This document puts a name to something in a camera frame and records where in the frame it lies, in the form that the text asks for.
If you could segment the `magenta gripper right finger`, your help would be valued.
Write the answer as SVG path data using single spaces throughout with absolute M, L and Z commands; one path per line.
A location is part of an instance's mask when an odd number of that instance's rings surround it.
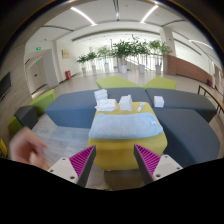
M 140 145 L 134 145 L 134 156 L 141 171 L 144 184 L 150 184 L 182 169 L 169 155 L 162 156 Z

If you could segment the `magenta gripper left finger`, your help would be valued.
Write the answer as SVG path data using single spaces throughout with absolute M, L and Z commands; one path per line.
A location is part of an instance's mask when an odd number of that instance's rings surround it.
M 96 146 L 93 145 L 70 158 L 60 158 L 48 169 L 48 172 L 81 187 L 85 187 L 95 156 Z

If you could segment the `bare human hand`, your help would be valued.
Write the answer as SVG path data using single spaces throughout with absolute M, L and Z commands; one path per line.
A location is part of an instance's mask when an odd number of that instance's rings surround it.
M 16 133 L 9 143 L 10 158 L 13 161 L 33 165 L 44 170 L 50 168 L 45 149 L 47 145 L 28 127 Z

